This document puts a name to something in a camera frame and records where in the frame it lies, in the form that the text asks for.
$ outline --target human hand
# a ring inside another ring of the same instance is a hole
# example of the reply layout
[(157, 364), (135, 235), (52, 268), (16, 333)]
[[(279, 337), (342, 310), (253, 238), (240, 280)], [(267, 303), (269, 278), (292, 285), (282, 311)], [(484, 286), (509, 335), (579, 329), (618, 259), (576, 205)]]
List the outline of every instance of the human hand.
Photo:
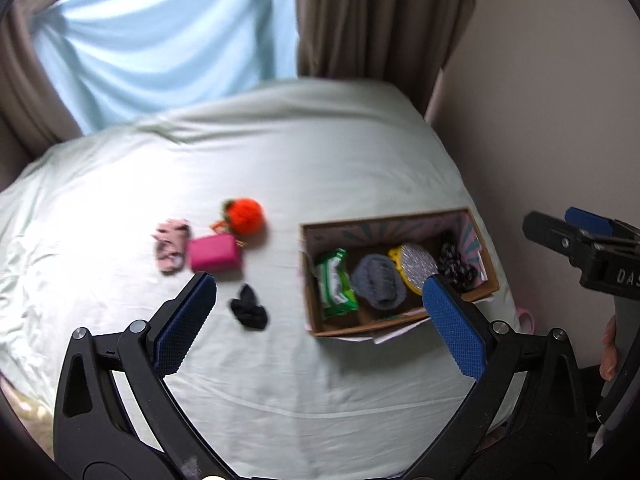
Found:
[(618, 351), (616, 350), (616, 316), (612, 316), (604, 329), (602, 337), (604, 350), (600, 361), (600, 375), (605, 381), (610, 381), (616, 374), (618, 366)]

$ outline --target orange ball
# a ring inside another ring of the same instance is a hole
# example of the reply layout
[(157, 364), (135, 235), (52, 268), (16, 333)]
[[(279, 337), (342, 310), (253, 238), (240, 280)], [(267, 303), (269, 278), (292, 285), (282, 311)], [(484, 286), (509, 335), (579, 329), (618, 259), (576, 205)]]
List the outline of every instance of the orange ball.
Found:
[(257, 233), (264, 225), (262, 207), (253, 198), (229, 200), (223, 214), (229, 229), (240, 236)]

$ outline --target pink purse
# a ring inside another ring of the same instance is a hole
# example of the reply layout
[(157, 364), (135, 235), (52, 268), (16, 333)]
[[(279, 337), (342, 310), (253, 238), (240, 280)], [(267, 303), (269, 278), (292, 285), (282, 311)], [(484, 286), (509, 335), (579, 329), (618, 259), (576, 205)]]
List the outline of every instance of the pink purse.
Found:
[(214, 273), (242, 267), (242, 247), (230, 233), (189, 240), (187, 256), (193, 272)]

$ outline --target green snack package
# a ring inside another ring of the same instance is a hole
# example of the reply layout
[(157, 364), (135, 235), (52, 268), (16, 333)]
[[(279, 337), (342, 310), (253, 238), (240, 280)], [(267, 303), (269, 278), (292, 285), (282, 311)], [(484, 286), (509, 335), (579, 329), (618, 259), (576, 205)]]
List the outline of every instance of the green snack package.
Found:
[(344, 270), (346, 257), (347, 251), (336, 249), (322, 257), (316, 265), (323, 317), (344, 316), (358, 309), (356, 295)]

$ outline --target pink sock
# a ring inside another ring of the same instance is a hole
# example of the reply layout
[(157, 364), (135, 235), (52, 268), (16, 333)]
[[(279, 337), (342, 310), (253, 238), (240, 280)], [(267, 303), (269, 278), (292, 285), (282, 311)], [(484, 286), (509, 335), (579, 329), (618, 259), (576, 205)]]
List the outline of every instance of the pink sock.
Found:
[(190, 229), (186, 220), (167, 220), (158, 225), (156, 239), (156, 261), (158, 269), (165, 274), (180, 270), (184, 266)]

